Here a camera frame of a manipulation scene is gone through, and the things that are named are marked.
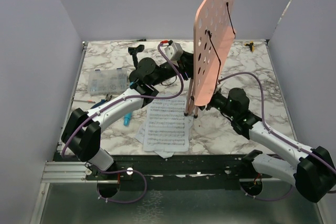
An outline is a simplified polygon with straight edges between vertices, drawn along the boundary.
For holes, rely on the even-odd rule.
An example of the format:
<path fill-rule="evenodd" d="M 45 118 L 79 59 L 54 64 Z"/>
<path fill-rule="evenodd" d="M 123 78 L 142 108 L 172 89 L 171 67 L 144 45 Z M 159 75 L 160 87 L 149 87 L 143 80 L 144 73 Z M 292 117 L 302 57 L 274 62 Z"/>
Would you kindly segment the pink perforated music stand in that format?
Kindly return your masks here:
<path fill-rule="evenodd" d="M 193 77 L 184 115 L 198 115 L 217 90 L 236 32 L 230 19 L 234 0 L 203 0 L 194 20 Z"/>

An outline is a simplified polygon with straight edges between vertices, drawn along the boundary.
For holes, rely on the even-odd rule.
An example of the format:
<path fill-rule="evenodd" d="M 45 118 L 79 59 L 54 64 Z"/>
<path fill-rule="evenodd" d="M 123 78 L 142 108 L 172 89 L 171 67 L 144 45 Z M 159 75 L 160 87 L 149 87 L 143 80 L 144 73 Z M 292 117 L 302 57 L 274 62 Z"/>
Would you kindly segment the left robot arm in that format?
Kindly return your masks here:
<path fill-rule="evenodd" d="M 127 113 L 141 109 L 153 100 L 172 100 L 179 96 L 159 97 L 155 85 L 172 77 L 183 83 L 193 76 L 194 55 L 190 52 L 175 53 L 171 58 L 162 53 L 166 62 L 161 65 L 150 57 L 138 60 L 137 53 L 136 48 L 129 49 L 135 67 L 129 76 L 130 87 L 115 99 L 93 109 L 72 111 L 61 136 L 64 144 L 61 156 L 65 156 L 66 150 L 71 150 L 80 161 L 96 166 L 104 179 L 115 175 L 116 166 L 114 159 L 100 146 L 101 133 Z"/>

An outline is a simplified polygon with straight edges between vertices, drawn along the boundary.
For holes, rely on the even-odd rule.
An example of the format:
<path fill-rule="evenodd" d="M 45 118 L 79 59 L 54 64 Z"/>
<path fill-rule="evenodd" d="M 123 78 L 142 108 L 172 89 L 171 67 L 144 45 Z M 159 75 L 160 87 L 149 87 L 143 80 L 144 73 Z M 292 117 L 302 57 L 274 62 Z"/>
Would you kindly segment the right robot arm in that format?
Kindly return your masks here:
<path fill-rule="evenodd" d="M 228 117 L 234 131 L 277 154 L 274 158 L 261 151 L 252 151 L 241 164 L 246 177 L 269 175 L 294 186 L 308 201 L 319 202 L 335 186 L 335 166 L 331 155 L 322 146 L 312 148 L 272 130 L 249 110 L 249 99 L 241 88 L 233 88 L 228 97 L 220 91 L 212 95 L 207 107 Z"/>

